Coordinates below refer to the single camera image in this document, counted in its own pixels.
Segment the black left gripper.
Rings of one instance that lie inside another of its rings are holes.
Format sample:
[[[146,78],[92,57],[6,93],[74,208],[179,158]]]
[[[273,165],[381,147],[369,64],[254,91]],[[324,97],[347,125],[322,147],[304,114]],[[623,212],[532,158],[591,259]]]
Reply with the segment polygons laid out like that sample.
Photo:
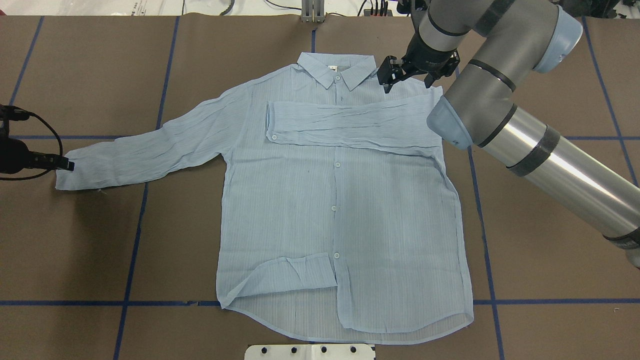
[[[25,169],[74,171],[75,163],[57,153],[32,153],[25,142],[10,137],[10,122],[27,121],[34,112],[16,105],[0,107],[0,172],[16,174]]]

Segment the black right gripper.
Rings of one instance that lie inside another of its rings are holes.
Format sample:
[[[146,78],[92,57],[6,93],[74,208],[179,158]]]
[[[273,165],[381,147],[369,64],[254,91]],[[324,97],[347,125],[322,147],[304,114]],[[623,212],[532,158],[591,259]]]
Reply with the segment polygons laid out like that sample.
[[[412,39],[401,59],[387,55],[382,60],[377,69],[377,79],[385,94],[390,93],[393,85],[416,75],[426,75],[424,85],[429,89],[440,78],[451,76],[459,64],[460,56],[456,49],[436,50],[421,39]]]

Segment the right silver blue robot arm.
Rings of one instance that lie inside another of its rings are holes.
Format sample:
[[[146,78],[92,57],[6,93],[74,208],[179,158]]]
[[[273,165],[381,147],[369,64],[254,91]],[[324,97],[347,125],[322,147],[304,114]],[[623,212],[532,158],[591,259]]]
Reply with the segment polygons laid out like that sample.
[[[521,85],[553,71],[583,26],[550,0],[400,0],[413,36],[378,69],[384,91],[412,76],[426,87],[452,76],[470,33],[483,43],[439,98],[427,125],[448,143],[476,146],[597,230],[639,267],[639,188],[522,107]]]

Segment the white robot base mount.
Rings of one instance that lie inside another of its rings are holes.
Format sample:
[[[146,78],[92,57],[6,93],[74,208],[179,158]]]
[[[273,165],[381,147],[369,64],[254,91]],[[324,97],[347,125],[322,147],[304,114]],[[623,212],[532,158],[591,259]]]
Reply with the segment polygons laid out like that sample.
[[[245,360],[375,360],[374,345],[356,344],[264,344],[251,345]]]

